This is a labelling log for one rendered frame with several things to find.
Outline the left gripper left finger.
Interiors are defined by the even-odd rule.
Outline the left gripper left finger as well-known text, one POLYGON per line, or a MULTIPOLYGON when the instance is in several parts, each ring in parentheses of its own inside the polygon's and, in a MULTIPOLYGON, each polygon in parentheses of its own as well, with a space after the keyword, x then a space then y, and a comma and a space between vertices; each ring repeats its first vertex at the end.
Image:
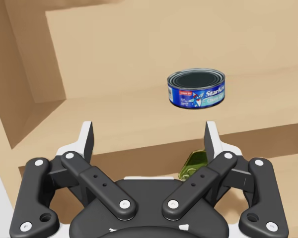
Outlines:
POLYGON ((137 212, 135 200, 101 169, 90 164, 94 147, 91 121, 83 122, 78 140, 57 150, 53 160, 33 158, 24 169, 10 224, 11 236, 52 236, 60 222, 50 203, 55 191, 69 188, 83 206, 98 199, 117 219, 137 212))

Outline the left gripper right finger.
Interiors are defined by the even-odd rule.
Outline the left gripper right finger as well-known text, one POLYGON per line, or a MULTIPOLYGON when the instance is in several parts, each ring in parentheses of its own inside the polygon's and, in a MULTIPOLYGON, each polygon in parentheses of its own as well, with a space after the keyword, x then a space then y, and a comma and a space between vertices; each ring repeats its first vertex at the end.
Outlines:
POLYGON ((231 189, 243 192, 248 208, 238 221, 244 236, 288 236, 289 228, 272 163, 265 158, 244 159, 241 150, 221 141, 216 123, 207 121, 204 146, 208 163, 176 188, 162 204, 170 221, 189 216, 190 234, 229 236, 229 225, 215 205, 231 189))

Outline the blue flat can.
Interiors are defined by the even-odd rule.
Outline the blue flat can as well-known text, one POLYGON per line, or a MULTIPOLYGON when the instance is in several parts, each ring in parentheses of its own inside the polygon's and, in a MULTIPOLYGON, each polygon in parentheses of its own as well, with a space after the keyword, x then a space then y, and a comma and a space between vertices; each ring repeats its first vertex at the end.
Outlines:
POLYGON ((225 75, 215 69, 191 68, 167 78, 169 101, 184 109, 204 109, 225 98, 225 75))

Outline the green and blue rectangular can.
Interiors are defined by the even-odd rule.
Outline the green and blue rectangular can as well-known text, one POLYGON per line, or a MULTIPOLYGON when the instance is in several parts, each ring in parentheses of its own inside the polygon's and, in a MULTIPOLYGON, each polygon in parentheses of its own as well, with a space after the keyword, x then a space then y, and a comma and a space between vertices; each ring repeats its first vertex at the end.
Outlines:
POLYGON ((200 167, 204 167, 208 164, 207 154, 205 150, 196 150, 193 151, 184 166, 178 174, 178 178, 182 181, 185 181, 190 177, 195 171, 200 167))

